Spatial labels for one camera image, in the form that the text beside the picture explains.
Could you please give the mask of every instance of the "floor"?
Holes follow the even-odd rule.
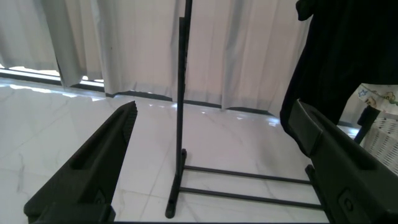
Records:
[[[180,194],[165,218],[175,167],[175,103],[0,79],[0,223],[27,223],[26,201],[119,106],[138,117],[113,198],[116,220],[157,222],[327,222],[322,211]],[[281,128],[259,114],[185,105],[187,164],[295,179],[310,161]],[[319,203],[310,186],[185,172],[185,187]]]

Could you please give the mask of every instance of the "white wicker basket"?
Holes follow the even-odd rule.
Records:
[[[398,175],[398,120],[377,118],[364,139],[363,148]]]

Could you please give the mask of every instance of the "hanging black cloth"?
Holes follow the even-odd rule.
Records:
[[[286,133],[296,99],[337,124],[360,83],[398,84],[398,0],[299,0],[296,9],[313,18],[280,111]]]

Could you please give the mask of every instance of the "horizontal metal bar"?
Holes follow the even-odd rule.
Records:
[[[321,205],[315,205],[315,204],[311,204],[311,203],[292,202],[292,201],[279,200],[279,199],[273,199],[273,198],[262,198],[262,197],[248,196],[248,195],[230,194],[230,193],[224,193],[224,192],[214,192],[214,191],[210,191],[210,190],[191,189],[191,188],[187,188],[187,187],[181,187],[180,192],[211,195],[211,196],[225,197],[225,198],[235,198],[235,199],[250,200],[250,201],[255,201],[255,202],[266,202],[266,203],[274,203],[274,204],[279,204],[279,205],[289,205],[289,206],[296,206],[296,207],[302,207],[302,208],[323,210],[323,207]]]
[[[235,175],[238,177],[251,177],[257,179],[264,179],[264,180],[276,180],[276,181],[283,181],[283,182],[290,182],[295,184],[308,184],[311,185],[311,182],[308,180],[297,180],[297,179],[290,179],[284,177],[273,177],[268,175],[259,175],[259,174],[247,174],[244,172],[235,172],[235,171],[228,171],[228,170],[218,170],[218,169],[210,169],[204,167],[194,167],[194,166],[184,166],[186,170],[193,170],[193,171],[200,171],[200,172],[209,172],[214,174],[226,174],[226,175]]]

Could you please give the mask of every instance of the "marble tile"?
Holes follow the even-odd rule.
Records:
[[[119,106],[138,117],[115,191],[116,220],[327,222],[322,211],[180,194],[164,217],[175,172],[176,104],[0,78],[0,223],[25,223],[23,205]],[[295,179],[310,160],[271,116],[185,105],[187,164]],[[185,172],[182,185],[319,203],[310,186]]]

